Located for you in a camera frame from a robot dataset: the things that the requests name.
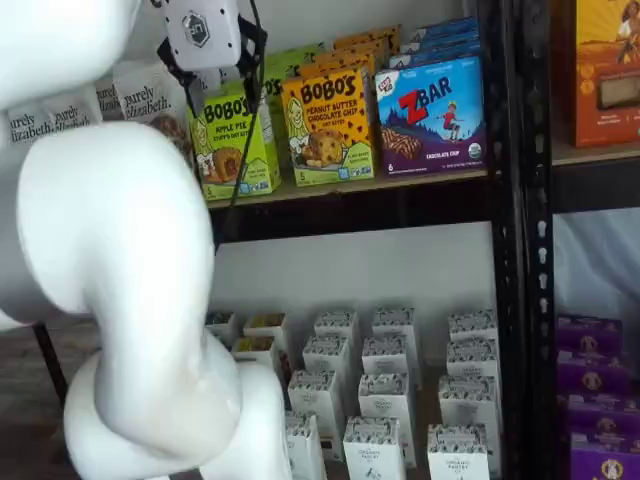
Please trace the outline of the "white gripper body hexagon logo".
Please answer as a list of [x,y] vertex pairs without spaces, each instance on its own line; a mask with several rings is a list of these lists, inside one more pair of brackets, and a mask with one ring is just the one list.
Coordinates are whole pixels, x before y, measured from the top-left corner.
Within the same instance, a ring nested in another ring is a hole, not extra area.
[[182,70],[226,68],[240,59],[236,1],[169,0],[164,16],[171,51]]

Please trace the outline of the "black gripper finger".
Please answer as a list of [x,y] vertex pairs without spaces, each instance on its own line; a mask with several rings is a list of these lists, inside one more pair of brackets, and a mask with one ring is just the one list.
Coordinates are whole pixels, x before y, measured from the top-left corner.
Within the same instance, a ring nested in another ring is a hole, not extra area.
[[157,48],[157,55],[184,90],[187,105],[191,112],[201,113],[205,100],[202,83],[194,72],[185,71],[178,65],[168,37]]
[[241,76],[253,76],[264,60],[268,34],[259,24],[254,24],[241,15],[238,16],[238,25],[241,50],[237,69]]

